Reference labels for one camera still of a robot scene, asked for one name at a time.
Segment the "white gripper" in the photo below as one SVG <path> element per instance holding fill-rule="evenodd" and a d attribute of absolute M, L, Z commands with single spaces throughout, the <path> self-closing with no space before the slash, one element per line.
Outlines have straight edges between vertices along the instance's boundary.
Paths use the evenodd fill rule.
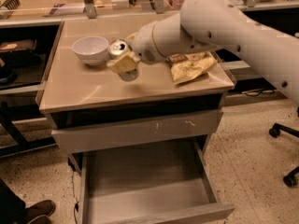
<path fill-rule="evenodd" d="M 175 14 L 160 21 L 153 21 L 143 26 L 137 33 L 125 38 L 133 51 L 127 51 L 107 63 L 114 73 L 126 73 L 143 63 L 157 63 L 175 54 L 190 54 L 209 51 L 214 45 L 197 41 L 181 26 L 180 15 Z"/>

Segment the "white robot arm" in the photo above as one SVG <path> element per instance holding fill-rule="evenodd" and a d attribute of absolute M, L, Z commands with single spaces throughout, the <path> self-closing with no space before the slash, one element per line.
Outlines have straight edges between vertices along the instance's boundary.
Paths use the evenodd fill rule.
<path fill-rule="evenodd" d="M 140 62 L 217 47 L 299 104 L 299 39 L 250 19 L 229 0 L 185 0 L 179 13 L 140 28 L 129 50 L 107 66 L 117 74 L 134 74 Z"/>

